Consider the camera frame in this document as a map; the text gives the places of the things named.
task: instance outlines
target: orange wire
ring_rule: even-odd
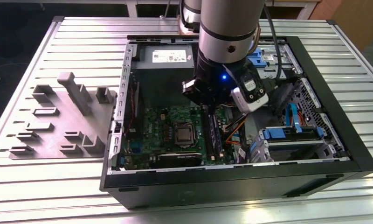
[[[242,122],[237,125],[235,129],[231,131],[230,135],[226,138],[225,143],[226,144],[235,144],[235,145],[241,145],[238,142],[235,141],[229,141],[230,137],[233,136],[233,134],[235,133],[235,131],[241,128],[243,122],[246,121],[247,117],[245,117],[245,119],[242,120]]]

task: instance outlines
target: green circuit board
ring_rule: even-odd
[[[215,110],[218,126],[227,124],[226,108]],[[175,144],[177,125],[193,127],[194,141],[185,148]],[[205,157],[205,139],[202,133],[199,107],[146,108],[143,114],[143,139],[141,154],[197,152],[202,154],[202,165],[223,164],[225,158],[211,161]]]

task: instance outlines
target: blue plastic clip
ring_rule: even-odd
[[[287,107],[286,107],[285,125],[290,126],[290,121],[289,121],[289,111],[290,110],[291,110],[291,116],[293,116],[293,125],[291,126],[294,126],[297,133],[301,133],[302,130],[301,130],[299,121],[298,121],[297,106],[293,103],[289,103]]]
[[[258,48],[254,50],[254,52],[250,55],[247,55],[247,59],[250,60],[255,68],[266,67],[266,62],[262,60],[261,50]]]
[[[283,139],[286,137],[283,133],[283,129],[281,128],[269,128],[267,131],[273,139]]]
[[[251,151],[254,150],[255,146],[257,146],[257,143],[254,142],[250,146],[250,154],[251,154]]]
[[[319,138],[322,138],[325,136],[325,133],[323,133],[323,130],[321,127],[317,127],[317,134],[318,134]]]
[[[266,129],[262,130],[262,134],[263,134],[263,139],[269,139],[270,136],[269,136],[269,132]]]

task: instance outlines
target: black cable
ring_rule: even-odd
[[[182,6],[183,6],[183,0],[179,0],[179,19],[181,19],[181,23],[185,25],[186,21],[185,21],[185,17],[183,17],[183,10],[182,10]]]
[[[245,152],[243,162],[246,162],[249,158],[249,150],[247,150],[246,133],[245,133],[243,125],[238,129],[238,140],[241,142],[241,149]]]
[[[277,58],[278,58],[278,70],[275,72],[275,78],[274,81],[279,80],[279,74],[281,74],[281,55],[279,55],[279,46],[278,46],[278,39],[275,37],[275,32],[274,32],[274,27],[273,27],[273,22],[271,22],[271,18],[269,15],[269,10],[266,5],[263,4],[263,12],[265,12],[265,16],[267,19],[267,23],[269,23],[269,27],[270,27],[270,32],[271,32],[271,38],[273,38],[273,44],[274,44],[274,50],[275,50],[275,54],[277,54]]]
[[[225,129],[230,128],[235,123],[239,123],[241,120],[246,117],[245,113],[241,113],[241,115],[234,119],[226,126]]]

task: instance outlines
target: floor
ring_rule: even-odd
[[[39,41],[43,37],[53,16],[105,16],[107,13],[111,16],[127,16],[126,10],[122,7],[117,9],[107,7],[98,12],[91,10],[90,7],[82,8],[82,6],[71,6],[71,4],[67,4],[65,8],[58,4],[45,4],[45,7],[45,12],[39,12],[38,9],[34,9],[31,12],[21,15],[23,24],[21,22],[18,24],[19,28],[15,30],[15,38],[11,43],[21,43],[22,47],[19,48],[17,45],[13,45],[13,47],[9,48],[6,46],[3,49],[6,54],[0,56],[0,116],[27,67],[27,62],[30,61],[39,45]],[[11,51],[18,51],[15,56],[10,55]],[[363,56],[373,66],[373,43],[366,47]]]

